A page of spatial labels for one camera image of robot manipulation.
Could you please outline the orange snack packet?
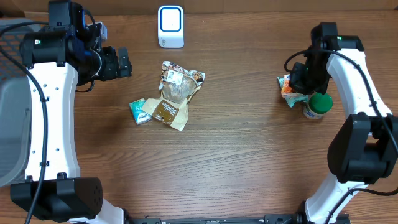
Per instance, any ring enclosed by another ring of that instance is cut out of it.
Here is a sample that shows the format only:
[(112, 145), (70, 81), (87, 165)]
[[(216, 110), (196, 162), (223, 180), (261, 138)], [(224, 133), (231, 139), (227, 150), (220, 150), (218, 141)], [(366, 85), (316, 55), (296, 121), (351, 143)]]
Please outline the orange snack packet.
[(290, 83), (290, 75), (284, 75), (283, 84), (281, 88), (281, 95), (284, 98), (292, 97), (294, 94), (292, 87), (289, 86), (289, 83)]

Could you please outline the green lid jar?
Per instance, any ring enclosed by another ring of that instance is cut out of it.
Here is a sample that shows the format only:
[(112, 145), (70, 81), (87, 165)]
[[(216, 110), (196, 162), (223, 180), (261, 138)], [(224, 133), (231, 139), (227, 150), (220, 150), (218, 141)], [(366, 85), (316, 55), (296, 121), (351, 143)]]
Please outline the green lid jar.
[(333, 99), (329, 94), (315, 92), (303, 107), (303, 114), (308, 119), (321, 119), (332, 107)]

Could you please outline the teal tissue packet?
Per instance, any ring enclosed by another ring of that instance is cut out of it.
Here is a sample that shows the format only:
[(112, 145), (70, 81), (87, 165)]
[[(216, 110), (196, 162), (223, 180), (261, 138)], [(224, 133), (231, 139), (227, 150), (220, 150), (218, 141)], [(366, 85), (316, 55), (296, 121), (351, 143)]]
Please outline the teal tissue packet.
[(131, 113), (137, 125), (144, 124), (152, 119), (152, 116), (142, 110), (146, 100), (141, 98), (129, 104)]

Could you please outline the clear brown bread bag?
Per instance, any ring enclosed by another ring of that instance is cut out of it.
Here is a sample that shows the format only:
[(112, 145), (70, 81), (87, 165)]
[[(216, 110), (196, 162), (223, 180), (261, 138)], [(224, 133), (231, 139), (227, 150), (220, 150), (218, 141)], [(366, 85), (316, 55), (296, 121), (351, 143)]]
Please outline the clear brown bread bag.
[(188, 121), (188, 103), (202, 87), (205, 78), (203, 72), (164, 61), (160, 74), (160, 97), (147, 99), (142, 110), (167, 126), (183, 131)]

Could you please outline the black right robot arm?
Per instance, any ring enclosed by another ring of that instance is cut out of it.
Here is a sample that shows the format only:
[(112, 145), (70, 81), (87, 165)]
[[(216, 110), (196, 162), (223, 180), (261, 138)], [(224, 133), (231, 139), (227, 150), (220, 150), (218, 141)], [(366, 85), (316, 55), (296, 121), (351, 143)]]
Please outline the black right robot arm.
[(311, 46), (301, 51), (305, 63), (289, 70), (289, 86), (304, 95), (324, 95), (333, 80), (346, 121), (328, 148), (328, 176), (296, 214), (283, 218), (286, 223), (349, 223), (340, 212), (358, 192), (397, 194), (368, 188), (388, 177), (396, 164), (397, 117), (378, 95), (359, 37), (339, 35), (334, 22), (315, 26), (310, 37)]

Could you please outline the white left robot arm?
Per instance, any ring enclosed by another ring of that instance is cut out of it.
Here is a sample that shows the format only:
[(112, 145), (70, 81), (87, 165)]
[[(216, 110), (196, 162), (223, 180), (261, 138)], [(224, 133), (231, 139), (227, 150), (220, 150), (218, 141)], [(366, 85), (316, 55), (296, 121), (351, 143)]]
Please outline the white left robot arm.
[(31, 97), (29, 159), (25, 180), (11, 185), (11, 200), (28, 217), (69, 223), (130, 223), (123, 208), (103, 197), (96, 177), (82, 177), (75, 150), (74, 101), (78, 86), (129, 77), (125, 48), (103, 47), (103, 23), (71, 1), (50, 1), (48, 20), (24, 36), (17, 66)]

